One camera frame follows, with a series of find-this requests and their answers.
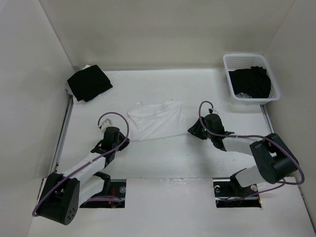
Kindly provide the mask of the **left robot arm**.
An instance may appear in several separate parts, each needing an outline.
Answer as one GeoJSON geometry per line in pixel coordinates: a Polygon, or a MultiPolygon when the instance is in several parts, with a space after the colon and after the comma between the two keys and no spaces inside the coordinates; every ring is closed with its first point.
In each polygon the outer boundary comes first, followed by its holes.
{"type": "Polygon", "coordinates": [[[78,209],[88,203],[113,205],[123,202],[124,194],[112,187],[111,177],[103,169],[129,143],[130,140],[119,128],[106,128],[103,139],[83,161],[68,171],[53,172],[47,177],[32,215],[66,226],[73,221],[78,209]]]}

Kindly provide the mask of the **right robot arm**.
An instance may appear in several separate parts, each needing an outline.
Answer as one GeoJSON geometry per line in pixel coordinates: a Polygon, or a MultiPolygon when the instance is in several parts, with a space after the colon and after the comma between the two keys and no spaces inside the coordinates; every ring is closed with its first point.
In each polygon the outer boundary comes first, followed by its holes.
{"type": "Polygon", "coordinates": [[[224,152],[238,152],[254,158],[254,166],[230,176],[229,190],[235,197],[242,197],[246,189],[259,183],[285,185],[283,178],[299,170],[297,159],[275,133],[236,135],[225,130],[217,114],[199,117],[188,132],[201,140],[211,140],[214,147],[224,152]]]}

